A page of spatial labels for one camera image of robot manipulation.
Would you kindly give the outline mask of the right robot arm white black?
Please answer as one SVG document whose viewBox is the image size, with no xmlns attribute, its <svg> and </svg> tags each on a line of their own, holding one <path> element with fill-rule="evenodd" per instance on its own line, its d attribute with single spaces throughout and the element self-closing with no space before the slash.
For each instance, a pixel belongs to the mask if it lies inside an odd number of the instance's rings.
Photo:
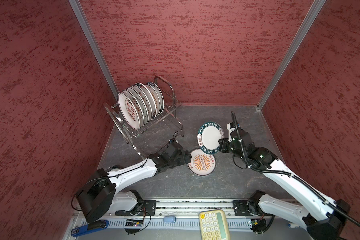
<svg viewBox="0 0 360 240">
<path fill-rule="evenodd" d="M 245 167 L 271 179 L 298 201 L 297 205 L 256 191 L 247 201 L 253 216 L 274 215 L 305 229 L 314 240 L 338 240 L 351 218 L 350 206 L 316 190 L 293 173 L 274 153 L 256 147 L 248 132 L 228 124 L 229 137 L 219 140 L 219 151 L 241 159 Z"/>
</svg>

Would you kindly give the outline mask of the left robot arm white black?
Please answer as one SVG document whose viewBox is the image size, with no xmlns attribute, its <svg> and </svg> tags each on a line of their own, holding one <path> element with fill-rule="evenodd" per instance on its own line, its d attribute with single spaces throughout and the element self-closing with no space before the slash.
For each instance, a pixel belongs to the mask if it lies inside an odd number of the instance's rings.
<svg viewBox="0 0 360 240">
<path fill-rule="evenodd" d="M 76 192 L 80 211 L 88 223 L 93 223 L 109 212 L 126 211 L 137 214 L 142 198 L 137 191 L 122 192 L 129 186 L 178 166 L 191 162 L 192 155 L 176 141 L 170 140 L 159 154 L 150 154 L 142 162 L 124 169 L 96 170 Z"/>
</svg>

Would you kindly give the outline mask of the orange patterned white plate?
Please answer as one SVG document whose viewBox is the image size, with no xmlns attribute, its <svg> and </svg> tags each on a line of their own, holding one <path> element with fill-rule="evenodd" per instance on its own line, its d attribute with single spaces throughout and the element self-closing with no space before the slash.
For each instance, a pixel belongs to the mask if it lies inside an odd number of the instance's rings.
<svg viewBox="0 0 360 240">
<path fill-rule="evenodd" d="M 189 170 L 200 177 L 212 174 L 217 166 L 214 155 L 208 155 L 201 149 L 191 151 L 191 162 L 188 164 Z"/>
</svg>

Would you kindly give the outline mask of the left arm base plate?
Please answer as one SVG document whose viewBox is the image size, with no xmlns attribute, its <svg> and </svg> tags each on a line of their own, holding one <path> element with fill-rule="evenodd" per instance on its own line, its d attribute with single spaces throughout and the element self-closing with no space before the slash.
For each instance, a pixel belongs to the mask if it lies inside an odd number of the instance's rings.
<svg viewBox="0 0 360 240">
<path fill-rule="evenodd" d="M 156 200 L 142 200 L 131 211 L 115 211 L 116 216 L 154 216 L 156 211 Z"/>
</svg>

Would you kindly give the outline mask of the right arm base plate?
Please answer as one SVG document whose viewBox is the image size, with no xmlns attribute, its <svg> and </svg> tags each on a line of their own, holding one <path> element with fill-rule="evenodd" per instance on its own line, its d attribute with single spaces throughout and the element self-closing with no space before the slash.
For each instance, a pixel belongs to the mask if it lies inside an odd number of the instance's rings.
<svg viewBox="0 0 360 240">
<path fill-rule="evenodd" d="M 251 216 L 247 200 L 234 200 L 233 209 L 237 217 Z"/>
</svg>

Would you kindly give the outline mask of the stainless steel dish rack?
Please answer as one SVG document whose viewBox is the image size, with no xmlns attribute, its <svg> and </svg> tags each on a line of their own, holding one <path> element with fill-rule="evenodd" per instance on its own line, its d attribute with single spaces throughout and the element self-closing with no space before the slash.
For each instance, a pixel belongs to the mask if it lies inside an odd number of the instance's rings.
<svg viewBox="0 0 360 240">
<path fill-rule="evenodd" d="M 104 107 L 126 143 L 145 159 L 147 155 L 136 146 L 134 139 L 163 121 L 172 122 L 178 128 L 178 135 L 183 137 L 184 126 L 177 117 L 181 105 L 172 84 L 155 76 L 152 82 L 135 83 L 121 91 L 114 105 L 105 103 Z"/>
</svg>

